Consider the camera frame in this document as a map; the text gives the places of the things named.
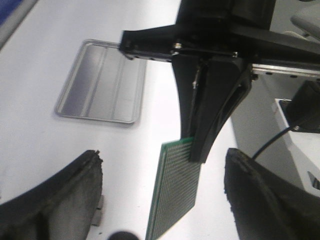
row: metal plate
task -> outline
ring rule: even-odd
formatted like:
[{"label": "metal plate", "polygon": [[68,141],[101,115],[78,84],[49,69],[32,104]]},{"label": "metal plate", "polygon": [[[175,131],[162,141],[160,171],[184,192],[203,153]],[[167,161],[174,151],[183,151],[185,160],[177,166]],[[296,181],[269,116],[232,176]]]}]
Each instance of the metal plate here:
[{"label": "metal plate", "polygon": [[146,61],[128,60],[116,43],[86,40],[58,101],[58,115],[134,123],[141,109]]}]

